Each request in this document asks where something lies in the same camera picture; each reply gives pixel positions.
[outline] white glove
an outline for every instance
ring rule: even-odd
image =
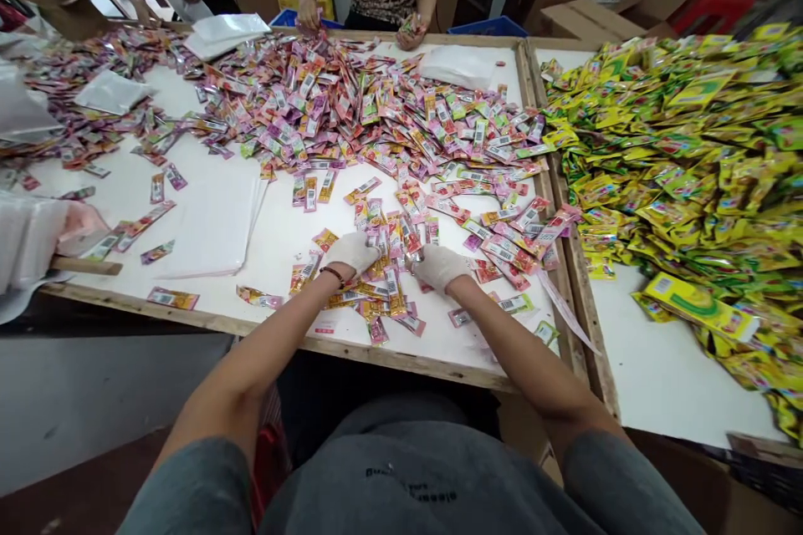
[[[359,276],[379,259],[379,255],[380,250],[377,247],[368,247],[368,236],[364,232],[352,232],[332,245],[332,248],[326,253],[326,265],[345,263],[350,268],[354,268],[355,275]]]
[[[466,260],[438,245],[424,245],[424,259],[415,264],[415,276],[444,293],[449,283],[457,276],[471,276]]]

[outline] blue crate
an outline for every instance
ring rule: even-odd
[[[281,13],[274,17],[274,20],[271,21],[269,24],[274,25],[276,27],[295,27],[295,18],[298,16],[298,11],[294,11],[292,8],[286,8]],[[343,26],[337,23],[336,21],[328,21],[327,19],[321,19],[323,24],[329,29],[342,29]]]
[[[449,28],[447,31],[452,35],[501,35],[515,36],[516,38],[529,36],[526,30],[505,16],[488,19],[487,21],[477,21],[467,25],[458,25],[456,28]]]

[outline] red chair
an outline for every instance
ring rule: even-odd
[[[669,18],[681,36],[730,33],[755,0],[687,0]]]

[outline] bracelet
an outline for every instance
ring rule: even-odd
[[[320,273],[323,273],[323,272],[329,272],[329,273],[333,273],[335,276],[337,276],[337,279],[338,279],[338,280],[340,280],[340,288],[343,288],[343,287],[345,286],[345,280],[343,279],[343,277],[342,277],[341,275],[339,275],[339,274],[337,273],[337,270],[333,269],[332,267],[329,267],[329,266],[323,266],[323,267],[322,267],[322,268],[319,270],[319,272],[320,272]]]

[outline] table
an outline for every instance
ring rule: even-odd
[[[374,33],[336,33],[350,39],[371,39]],[[383,44],[375,54],[409,56],[392,44],[392,34],[382,34]],[[506,66],[497,68],[493,86],[506,83],[508,97],[512,102],[533,105],[535,102],[531,72],[527,64],[527,53],[523,40],[518,38],[482,38],[474,36],[430,35],[425,39],[423,51],[434,45],[456,43],[472,46],[467,52],[486,53],[488,60],[503,60]],[[166,68],[156,68],[147,79],[159,90],[155,103],[169,115],[183,115],[187,110],[198,110],[194,88],[181,77]],[[61,169],[57,161],[50,160],[31,167],[32,174],[43,182],[38,194],[60,195],[66,191],[83,186],[95,185],[97,192],[90,202],[98,208],[104,219],[116,224],[120,219],[137,219],[150,209],[149,190],[151,176],[157,168],[149,162],[130,154],[135,144],[126,138],[120,151],[106,155],[96,161],[100,167],[111,171],[104,180],[98,181],[85,172],[71,172]],[[159,222],[149,228],[125,254],[112,253],[110,261],[124,264],[122,273],[115,277],[78,274],[69,283],[49,284],[43,287],[48,294],[71,298],[77,301],[94,303],[133,313],[143,313],[155,318],[163,318],[220,332],[247,335],[270,313],[269,309],[256,308],[241,300],[235,294],[235,286],[245,285],[263,290],[266,293],[286,295],[289,288],[291,266],[297,263],[297,255],[306,256],[314,247],[313,235],[324,227],[338,235],[352,232],[353,208],[342,200],[343,195],[358,185],[377,176],[382,186],[371,195],[380,196],[385,211],[397,207],[393,196],[396,183],[378,170],[360,165],[347,168],[339,175],[335,193],[328,206],[319,206],[315,214],[304,214],[300,208],[292,208],[293,178],[284,172],[272,183],[263,200],[262,211],[253,229],[248,249],[248,259],[243,269],[235,276],[216,278],[192,278],[185,280],[164,280],[158,278],[160,263],[142,267],[139,254],[176,237],[181,223],[182,200],[192,198],[199,182],[207,177],[226,177],[231,170],[251,169],[258,171],[254,160],[243,160],[238,155],[224,161],[216,155],[209,155],[206,147],[191,136],[183,136],[168,153],[189,182],[182,191],[175,192],[166,186],[166,197],[178,203],[178,207],[167,213]],[[533,180],[535,190],[546,198],[552,198],[551,182],[547,174],[538,174]],[[458,203],[472,212],[498,209],[498,203],[487,197],[461,196]],[[459,228],[451,218],[441,217],[441,242],[467,255],[472,253],[462,246],[468,233]],[[561,255],[562,267],[550,273],[555,285],[573,307],[570,279],[566,271],[565,259]],[[414,279],[408,274],[401,276],[402,288],[417,303],[419,317],[427,322],[424,335],[418,339],[400,324],[386,320],[390,341],[382,348],[369,345],[368,334],[363,318],[351,309],[337,309],[322,313],[319,319],[336,321],[335,334],[320,336],[314,333],[315,326],[308,333],[303,347],[321,353],[339,355],[347,359],[385,365],[442,379],[455,380],[492,390],[512,391],[507,377],[497,364],[477,350],[478,331],[467,325],[455,329],[449,321],[447,312],[457,306],[449,299],[436,293],[423,295]],[[145,299],[154,286],[177,289],[200,294],[195,311],[182,311],[148,303]],[[513,288],[504,280],[486,284],[487,291],[496,291],[501,298],[515,295]],[[541,319],[553,323],[563,333],[553,344],[553,349],[572,368],[576,375],[588,383],[586,362],[580,341],[569,333],[560,315],[554,314],[544,289],[533,281],[528,291],[540,311],[529,316],[531,329]]]
[[[529,38],[539,104],[546,102],[539,64],[556,59],[573,69],[597,49],[598,44],[580,40]],[[550,155],[550,167],[555,195],[565,201],[557,154]],[[581,268],[579,238],[565,245],[572,290],[581,301],[578,320],[606,351],[586,354],[592,387],[622,425],[724,449],[730,448],[728,431],[788,441],[775,428],[766,400],[707,358],[686,322],[656,324],[632,301],[630,293],[647,284],[635,267],[617,264],[615,282],[591,281]]]

